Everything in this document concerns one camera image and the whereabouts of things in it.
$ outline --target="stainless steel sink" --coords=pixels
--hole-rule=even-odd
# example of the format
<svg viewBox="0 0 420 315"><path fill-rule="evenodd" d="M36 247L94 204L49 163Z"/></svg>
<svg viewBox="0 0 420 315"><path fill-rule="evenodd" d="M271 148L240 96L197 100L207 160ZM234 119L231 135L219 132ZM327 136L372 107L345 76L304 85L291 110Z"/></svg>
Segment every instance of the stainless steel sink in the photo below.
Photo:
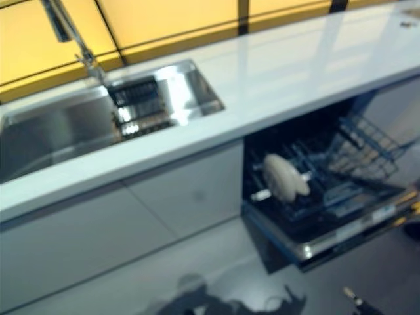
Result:
<svg viewBox="0 0 420 315"><path fill-rule="evenodd" d="M146 84L153 93L137 97ZM127 87L134 89L136 99L121 104ZM184 126L223 108L194 63L186 60L108 88L94 87L10 112L0 124L0 182L163 128Z"/></svg>

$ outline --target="glossy floor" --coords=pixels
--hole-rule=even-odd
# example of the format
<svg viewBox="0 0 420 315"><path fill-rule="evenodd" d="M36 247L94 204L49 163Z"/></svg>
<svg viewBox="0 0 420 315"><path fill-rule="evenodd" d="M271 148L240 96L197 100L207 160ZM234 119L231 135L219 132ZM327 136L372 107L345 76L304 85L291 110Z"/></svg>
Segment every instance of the glossy floor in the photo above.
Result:
<svg viewBox="0 0 420 315"><path fill-rule="evenodd" d="M395 229L302 273L238 218L11 314L347 315L347 285L385 314L415 315L419 261Z"/></svg>

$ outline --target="dishwasher basket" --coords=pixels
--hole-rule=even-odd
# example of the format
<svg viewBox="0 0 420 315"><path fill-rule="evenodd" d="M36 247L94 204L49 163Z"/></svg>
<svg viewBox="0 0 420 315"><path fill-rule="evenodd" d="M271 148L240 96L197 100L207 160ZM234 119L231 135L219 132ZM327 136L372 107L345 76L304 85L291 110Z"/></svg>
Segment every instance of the dishwasher basket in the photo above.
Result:
<svg viewBox="0 0 420 315"><path fill-rule="evenodd" d="M289 160L310 186L309 196L297 196L294 203L280 203L282 213L289 221L298 221L320 211L357 211L369 203L360 198L369 190L372 196L391 194L383 181L397 172L396 160L408 149L400 146L373 123L350 112L331 120L331 123L311 136L282 142L281 135L273 129L272 135L261 146L248 150L245 172L251 185L245 191L254 202L271 197L263 178L265 155L276 153ZM357 196L357 202L337 208L340 203Z"/></svg>

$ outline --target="white cabinet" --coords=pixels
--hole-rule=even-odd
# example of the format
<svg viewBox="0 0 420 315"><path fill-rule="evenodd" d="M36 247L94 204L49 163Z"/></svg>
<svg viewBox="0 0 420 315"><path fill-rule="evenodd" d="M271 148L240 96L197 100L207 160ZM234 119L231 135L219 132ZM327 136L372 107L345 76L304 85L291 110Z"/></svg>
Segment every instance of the white cabinet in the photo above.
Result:
<svg viewBox="0 0 420 315"><path fill-rule="evenodd" d="M121 184L2 225L1 311L126 263L175 238Z"/></svg>
<svg viewBox="0 0 420 315"><path fill-rule="evenodd" d="M237 140L123 182L182 238L240 214L242 165Z"/></svg>

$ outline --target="white countertop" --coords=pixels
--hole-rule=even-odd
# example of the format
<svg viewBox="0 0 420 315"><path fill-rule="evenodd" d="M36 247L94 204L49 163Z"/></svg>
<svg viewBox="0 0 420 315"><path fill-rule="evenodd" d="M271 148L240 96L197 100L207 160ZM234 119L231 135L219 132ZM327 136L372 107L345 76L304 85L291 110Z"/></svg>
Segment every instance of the white countertop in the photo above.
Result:
<svg viewBox="0 0 420 315"><path fill-rule="evenodd" d="M420 21L402 13L412 7L420 0L332 14L113 71L117 78L191 58L226 109L4 183L0 221L420 74ZM419 25L403 28L402 21ZM10 102L0 115L89 82Z"/></svg>

